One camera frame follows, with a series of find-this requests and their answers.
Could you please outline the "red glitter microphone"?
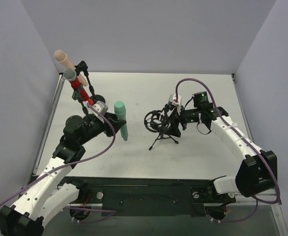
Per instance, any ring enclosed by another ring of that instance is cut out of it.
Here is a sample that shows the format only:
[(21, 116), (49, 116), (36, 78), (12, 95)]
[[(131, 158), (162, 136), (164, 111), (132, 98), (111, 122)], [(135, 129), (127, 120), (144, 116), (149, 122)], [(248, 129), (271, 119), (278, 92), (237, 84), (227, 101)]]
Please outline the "red glitter microphone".
[(83, 84), (79, 81), (76, 75), (76, 71), (73, 69), (66, 69), (63, 73), (65, 80), (67, 80), (72, 89), (74, 90), (72, 99), (87, 102), (89, 105), (94, 105), (94, 101), (89, 97), (86, 90), (83, 88)]

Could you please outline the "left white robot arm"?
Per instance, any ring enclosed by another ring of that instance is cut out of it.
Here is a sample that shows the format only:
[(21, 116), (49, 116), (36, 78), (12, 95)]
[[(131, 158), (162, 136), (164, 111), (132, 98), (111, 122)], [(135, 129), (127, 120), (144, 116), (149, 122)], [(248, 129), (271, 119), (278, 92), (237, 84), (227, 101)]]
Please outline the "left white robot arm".
[(65, 122), (63, 136), (48, 164), (23, 195), (11, 206), (0, 209), (0, 232), (3, 236), (40, 236), (46, 225), (69, 203), (78, 199), (84, 184), (66, 183), (53, 193), (63, 178), (80, 162), (84, 144), (101, 133), (115, 137), (127, 123), (117, 115), (105, 113), (85, 117), (74, 115)]

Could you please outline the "pink microphone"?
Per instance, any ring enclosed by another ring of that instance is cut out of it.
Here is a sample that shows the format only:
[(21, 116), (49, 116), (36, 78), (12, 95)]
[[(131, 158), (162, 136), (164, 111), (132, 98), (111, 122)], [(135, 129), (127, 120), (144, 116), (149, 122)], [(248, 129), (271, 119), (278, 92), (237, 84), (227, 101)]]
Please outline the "pink microphone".
[[(63, 65), (66, 69), (73, 69), (73, 70), (76, 69), (74, 64), (72, 63), (72, 61), (69, 59), (68, 55), (64, 51), (56, 50), (54, 52), (54, 57), (56, 61), (60, 63), (61, 65)], [(88, 85), (86, 79), (81, 74), (79, 74), (77, 78), (83, 84), (84, 87)]]

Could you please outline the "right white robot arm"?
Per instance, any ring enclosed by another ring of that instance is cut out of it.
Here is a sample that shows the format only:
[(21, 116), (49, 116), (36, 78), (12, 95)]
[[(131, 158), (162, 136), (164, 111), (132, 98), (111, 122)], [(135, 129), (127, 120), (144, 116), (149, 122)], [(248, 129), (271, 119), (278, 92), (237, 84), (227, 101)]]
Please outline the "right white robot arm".
[(222, 107), (209, 102), (206, 92), (193, 94), (192, 100), (194, 108), (186, 110), (181, 104), (180, 95), (170, 95), (168, 106), (172, 113), (169, 116), (168, 134), (180, 137), (179, 127), (186, 129), (189, 123), (204, 124), (241, 162), (235, 176), (214, 180), (216, 193), (240, 193), (244, 197), (253, 197), (269, 189), (278, 190), (275, 153), (254, 144)]

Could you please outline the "black mic stand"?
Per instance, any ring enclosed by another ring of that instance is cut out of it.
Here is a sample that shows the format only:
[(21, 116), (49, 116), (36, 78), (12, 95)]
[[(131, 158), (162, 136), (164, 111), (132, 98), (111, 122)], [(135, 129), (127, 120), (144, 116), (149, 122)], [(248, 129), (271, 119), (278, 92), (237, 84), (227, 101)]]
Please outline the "black mic stand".
[(71, 87), (73, 89), (72, 99), (80, 103), (83, 113), (85, 114), (85, 118), (87, 119), (87, 126), (91, 127), (93, 125), (93, 121), (89, 117), (89, 113), (84, 102), (93, 105), (97, 102), (97, 99), (94, 96), (89, 96), (82, 84), (80, 84), (77, 88), (73, 86)]
[(75, 66), (75, 68), (76, 68), (75, 71), (77, 75), (83, 72), (84, 76), (86, 77), (87, 83), (88, 83), (88, 89), (89, 89), (89, 92), (91, 93), (91, 96), (94, 96), (97, 99), (97, 101), (102, 101), (106, 103), (106, 100), (103, 96), (95, 93), (94, 87), (91, 84), (90, 79), (89, 79), (89, 72), (87, 70), (88, 66), (86, 62), (82, 60), (78, 65)]

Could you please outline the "tripod shock mount stand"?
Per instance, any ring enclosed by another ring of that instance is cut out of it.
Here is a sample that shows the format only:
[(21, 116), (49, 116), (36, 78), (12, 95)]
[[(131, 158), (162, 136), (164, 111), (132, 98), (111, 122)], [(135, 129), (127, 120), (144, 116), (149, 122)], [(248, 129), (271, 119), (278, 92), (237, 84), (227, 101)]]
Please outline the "tripod shock mount stand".
[(170, 128), (170, 118), (168, 112), (171, 108), (171, 105), (166, 104), (161, 110), (153, 110), (148, 112), (144, 117), (144, 126), (145, 128), (152, 133), (158, 133), (157, 138), (154, 140), (153, 144), (149, 147), (149, 150), (152, 150), (155, 143), (159, 140), (171, 139), (175, 144), (179, 142), (174, 139), (171, 135), (166, 134)]

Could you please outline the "teal microphone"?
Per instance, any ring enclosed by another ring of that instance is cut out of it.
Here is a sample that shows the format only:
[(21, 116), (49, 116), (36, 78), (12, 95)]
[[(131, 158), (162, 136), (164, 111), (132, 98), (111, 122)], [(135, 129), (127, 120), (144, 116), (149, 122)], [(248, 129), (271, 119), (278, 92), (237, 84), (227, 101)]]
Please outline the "teal microphone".
[[(126, 121), (126, 107), (124, 102), (117, 101), (114, 104), (115, 115), (120, 121)], [(125, 123), (120, 129), (121, 136), (124, 141), (128, 141), (128, 129), (127, 124)]]

